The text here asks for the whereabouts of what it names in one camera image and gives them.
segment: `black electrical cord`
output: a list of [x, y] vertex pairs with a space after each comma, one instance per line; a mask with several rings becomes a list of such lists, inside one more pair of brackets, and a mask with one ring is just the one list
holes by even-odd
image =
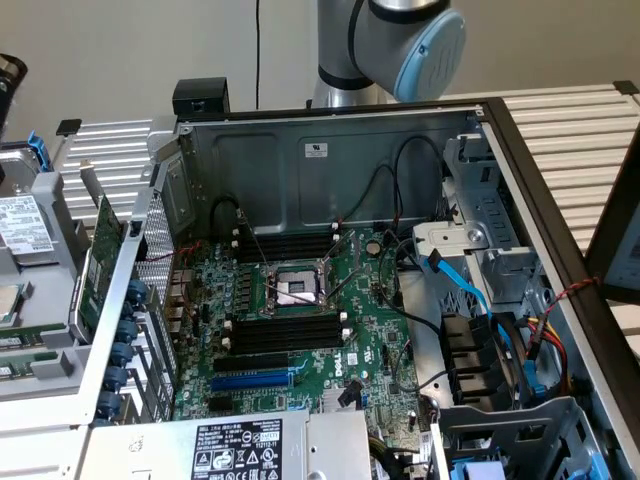
[[[353, 216], [354, 213], [356, 213], [358, 211], [358, 209], [360, 208], [360, 206], [362, 205], [362, 202], [364, 202], [365, 198], [367, 198], [367, 195], [369, 195], [369, 192], [371, 190], [371, 187], [373, 187], [373, 182], [375, 181], [376, 177], [378, 176], [378, 174], [383, 171], [386, 170], [389, 172], [389, 174], [391, 175], [392, 180], [395, 182], [395, 175], [393, 174], [393, 169], [391, 168], [390, 165], [383, 163], [378, 165], [375, 170], [373, 171], [373, 174], [371, 174], [371, 178], [369, 179], [369, 183], [367, 184], [366, 188], [364, 189], [364, 191], [362, 192], [362, 195], [360, 195], [360, 198], [358, 199], [358, 201], [354, 204], [353, 207], [351, 207], [351, 209], [349, 209], [349, 211], [347, 213], [345, 213], [340, 219], [340, 223], [347, 221], [349, 218], [351, 218]], [[399, 197], [399, 202], [400, 202], [400, 206], [401, 208], [404, 207], [404, 204], [402, 203], [402, 195], [400, 194], [400, 189], [397, 188], [397, 185], [393, 185], [393, 192], [394, 192], [394, 198], [396, 195], [396, 191], [398, 192], [397, 195]], [[397, 208], [394, 206], [394, 217], [397, 218], [398, 216], [398, 210]]]
[[209, 236], [211, 237], [213, 237], [213, 220], [216, 216], [216, 210], [223, 203], [232, 204], [235, 207], [236, 211], [240, 209], [240, 203], [238, 202], [238, 199], [233, 195], [224, 193], [214, 198], [213, 203], [211, 204], [211, 210], [209, 210]]
[[438, 160], [440, 191], [438, 192], [438, 199], [436, 202], [436, 208], [435, 208], [436, 215], [438, 214], [440, 198], [442, 198], [442, 180], [444, 175], [442, 172], [442, 166], [444, 165], [444, 157], [442, 156], [442, 153], [438, 149], [438, 146], [436, 145], [436, 143], [431, 138], [427, 137], [426, 135], [412, 135], [411, 137], [407, 138], [404, 142], [402, 142], [402, 144], [400, 145], [400, 148], [398, 149], [398, 152], [396, 153], [396, 156], [393, 162], [393, 176], [394, 176], [394, 187], [395, 187], [393, 202], [394, 202], [394, 208], [396, 209], [397, 212], [399, 212], [398, 220], [404, 214], [404, 208], [402, 208], [402, 206], [400, 206], [400, 208], [398, 209], [398, 201], [397, 201], [397, 198], [400, 192], [400, 188], [398, 184], [398, 163], [400, 162], [400, 157], [402, 156], [402, 152], [404, 152], [407, 145], [409, 145], [409, 143], [411, 143], [413, 140], [422, 140], [423, 142], [426, 142], [431, 147], [433, 152], [436, 154], [436, 157]]
[[411, 260], [411, 262], [413, 263], [413, 266], [404, 265], [402, 266], [403, 271], [407, 271], [407, 270], [421, 271], [422, 270], [416, 263], [415, 259], [411, 255], [407, 255], [407, 247], [412, 245], [413, 245], [412, 238], [406, 238], [402, 240], [402, 242], [400, 242], [400, 245], [398, 245], [398, 248], [396, 249], [396, 254], [395, 254], [395, 261], [393, 262], [394, 269], [396, 272], [396, 277], [398, 276], [398, 269], [399, 269], [398, 262], [400, 262], [404, 258], [409, 258], [409, 260]]
[[[498, 329], [498, 325], [502, 327], [511, 343], [511, 348], [509, 348], [509, 350], [511, 350], [513, 358], [511, 364], [514, 366], [517, 377], [517, 380], [513, 383], [517, 382], [517, 384], [520, 386], [519, 402], [521, 405], [526, 406], [533, 399], [533, 393], [529, 388], [529, 383], [527, 382], [527, 377], [524, 373], [524, 362], [527, 360], [527, 349], [524, 345], [524, 341], [522, 340], [520, 332], [518, 332], [518, 329], [513, 323], [511, 323], [501, 315], [492, 315], [490, 321], [491, 337], [493, 338], [493, 341], [496, 345], [496, 350], [498, 352], [498, 356], [500, 357], [501, 363], [509, 365], [506, 353], [508, 347], [505, 345], [505, 341]], [[515, 399], [515, 392], [512, 391], [511, 394], [512, 398]]]
[[389, 449], [379, 438], [369, 436], [369, 454], [380, 463], [390, 480], [407, 478], [404, 474], [405, 466], [394, 456], [394, 450]]
[[400, 382], [398, 382], [398, 369], [400, 368], [400, 362], [402, 361], [402, 357], [404, 355], [404, 352], [407, 351], [408, 346], [409, 346], [409, 342], [405, 343], [404, 347], [400, 351], [400, 355], [398, 355], [398, 360], [396, 360], [396, 364], [391, 368], [391, 379], [393, 380], [393, 383], [395, 383], [398, 386], [400, 391], [406, 392], [406, 393], [420, 393], [420, 390], [422, 390], [424, 387], [431, 385], [433, 382], [435, 382], [438, 378], [442, 377], [443, 375], [447, 375], [448, 372], [446, 370], [441, 370], [435, 375], [433, 375], [431, 378], [429, 378], [429, 380], [427, 380], [426, 382], [422, 382], [420, 385], [416, 385], [413, 387], [405, 387], [404, 385], [400, 385]]
[[392, 179], [394, 178], [393, 169], [389, 165], [387, 165], [386, 163], [378, 165], [376, 167], [376, 169], [373, 171], [373, 174], [371, 175], [371, 178], [369, 179], [369, 183], [367, 183], [367, 186], [364, 189], [364, 191], [362, 192], [362, 195], [360, 195], [360, 198], [353, 205], [353, 207], [351, 207], [347, 213], [342, 215], [342, 217], [340, 218], [340, 222], [345, 222], [345, 221], [349, 220], [349, 218], [351, 218], [353, 216], [353, 214], [358, 211], [358, 209], [362, 205], [362, 202], [364, 202], [364, 199], [367, 198], [367, 195], [369, 195], [369, 191], [371, 190], [371, 187], [373, 186], [373, 182], [375, 182], [378, 174], [380, 172], [382, 172], [383, 170], [387, 170], [391, 174], [391, 178]]
[[[392, 235], [395, 239], [395, 241], [398, 244], [398, 248], [402, 248], [402, 242], [400, 242], [398, 240], [398, 237], [396, 237], [395, 233], [393, 233], [391, 230], [386, 230], [385, 235]], [[380, 260], [378, 260], [378, 285], [380, 286], [380, 296], [382, 297], [382, 300], [384, 300], [384, 302], [389, 306], [389, 308], [391, 308], [391, 310], [393, 310], [394, 312], [402, 315], [403, 317], [406, 317], [410, 320], [413, 320], [415, 322], [421, 323], [423, 325], [426, 325], [427, 327], [429, 327], [431, 330], [433, 330], [434, 332], [436, 332], [436, 334], [438, 334], [438, 336], [440, 336], [440, 328], [438, 328], [436, 325], [434, 325], [433, 323], [431, 323], [429, 320], [422, 318], [422, 317], [418, 317], [417, 315], [413, 315], [409, 312], [405, 312], [404, 310], [401, 310], [400, 308], [396, 307], [387, 297], [386, 293], [384, 293], [384, 284], [382, 283], [382, 263], [384, 262], [384, 258], [387, 256], [387, 252], [389, 251], [389, 248], [391, 247], [391, 242], [389, 242], [389, 244], [384, 247], [384, 249], [382, 250], [382, 252], [380, 253]], [[406, 251], [406, 249], [404, 250], [404, 253], [412, 260], [412, 262], [414, 263], [414, 265], [418, 266], [418, 264], [416, 263], [416, 261], [413, 259], [413, 257], [411, 257], [411, 255], [409, 255], [409, 252]]]
[[260, 0], [256, 0], [256, 110], [260, 109]]

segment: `white sticker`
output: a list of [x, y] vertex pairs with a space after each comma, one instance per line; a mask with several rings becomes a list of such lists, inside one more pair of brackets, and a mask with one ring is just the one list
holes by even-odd
[[335, 367], [335, 375], [336, 377], [342, 377], [342, 354], [340, 352], [337, 352], [334, 356], [333, 356], [333, 364]]
[[258, 438], [260, 439], [260, 443], [277, 442], [280, 440], [280, 432], [262, 432]]
[[0, 338], [0, 348], [19, 347], [21, 345], [22, 340], [18, 337]]
[[433, 437], [431, 432], [423, 432], [420, 434], [420, 459], [416, 463], [429, 463], [431, 458], [431, 448], [433, 446]]
[[304, 156], [307, 158], [325, 158], [329, 155], [327, 143], [305, 143]]
[[38, 204], [31, 195], [0, 198], [0, 235], [14, 255], [53, 250]]

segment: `red cable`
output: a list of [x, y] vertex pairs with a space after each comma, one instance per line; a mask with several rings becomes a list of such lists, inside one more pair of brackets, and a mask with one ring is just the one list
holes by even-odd
[[551, 310], [553, 310], [553, 307], [556, 306], [558, 301], [560, 301], [562, 298], [569, 295], [569, 293], [575, 292], [576, 290], [580, 290], [581, 288], [584, 288], [588, 285], [592, 285], [594, 283], [595, 284], [600, 283], [600, 279], [598, 277], [592, 277], [592, 278], [585, 278], [581, 282], [572, 283], [571, 285], [569, 285], [568, 288], [566, 288], [565, 290], [560, 292], [558, 295], [556, 295], [556, 298], [553, 300], [553, 302], [551, 302], [551, 305], [547, 307], [547, 309], [544, 311], [544, 314], [548, 316], [549, 313], [551, 313]]
[[[535, 333], [536, 327], [534, 325], [528, 324], [528, 327], [529, 327], [529, 330], [531, 330], [531, 333]], [[561, 392], [566, 393], [568, 389], [567, 371], [569, 368], [567, 351], [564, 348], [564, 345], [556, 337], [551, 335], [549, 332], [547, 331], [543, 332], [542, 338], [543, 340], [546, 340], [547, 342], [551, 343], [556, 348], [556, 350], [558, 350], [558, 353], [560, 354], [560, 364], [561, 364], [561, 370], [562, 370], [560, 372]]]
[[147, 258], [144, 260], [145, 262], [157, 262], [159, 260], [163, 260], [165, 258], [173, 257], [174, 255], [186, 255], [187, 257], [192, 255], [198, 248], [202, 246], [202, 242], [198, 240], [196, 243], [191, 245], [190, 247], [180, 248], [178, 250], [174, 250], [173, 252], [166, 253], [164, 255], [160, 255], [159, 257]]

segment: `blue clip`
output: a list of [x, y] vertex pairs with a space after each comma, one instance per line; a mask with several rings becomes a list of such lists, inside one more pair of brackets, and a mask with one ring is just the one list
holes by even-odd
[[591, 470], [589, 471], [589, 480], [608, 480], [611, 478], [609, 468], [604, 461], [601, 453], [591, 455]]
[[40, 170], [42, 170], [43, 172], [52, 171], [53, 169], [51, 168], [51, 159], [49, 158], [49, 151], [47, 150], [47, 147], [44, 144], [44, 140], [36, 136], [35, 130], [33, 130], [29, 135], [27, 144], [33, 149], [36, 156], [38, 157], [38, 161], [40, 162]]
[[536, 398], [544, 398], [547, 393], [547, 390], [544, 388], [544, 385], [538, 383], [538, 376], [536, 375], [536, 364], [533, 360], [525, 360], [524, 365], [524, 376], [527, 379], [527, 383], [533, 390]]
[[[482, 292], [471, 285], [469, 282], [467, 282], [464, 278], [462, 278], [460, 274], [456, 272], [455, 269], [440, 256], [435, 248], [433, 249], [433, 252], [431, 253], [431, 256], [429, 258], [432, 262], [437, 261], [437, 270], [434, 270], [434, 272], [444, 272], [456, 285], [458, 285], [464, 291], [474, 295], [478, 299], [478, 303], [480, 303], [480, 305], [482, 305], [484, 307], [484, 310], [487, 312], [487, 318], [491, 320], [493, 314], [491, 313], [489, 305], [487, 304], [487, 300], [484, 298]], [[424, 265], [428, 267], [431, 264], [429, 260], [427, 260]], [[502, 328], [502, 325], [498, 325], [498, 332], [500, 332], [500, 336], [504, 338], [504, 341], [507, 344], [507, 348], [513, 351], [513, 347], [511, 346], [511, 339], [509, 338], [509, 335], [507, 335], [507, 332], [504, 331], [504, 328]]]

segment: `power supply label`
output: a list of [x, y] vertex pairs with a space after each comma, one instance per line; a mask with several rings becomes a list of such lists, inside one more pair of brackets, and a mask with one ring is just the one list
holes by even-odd
[[14, 255], [53, 250], [38, 204], [31, 195], [0, 198], [0, 235]]
[[198, 427], [192, 480], [281, 478], [281, 419]]

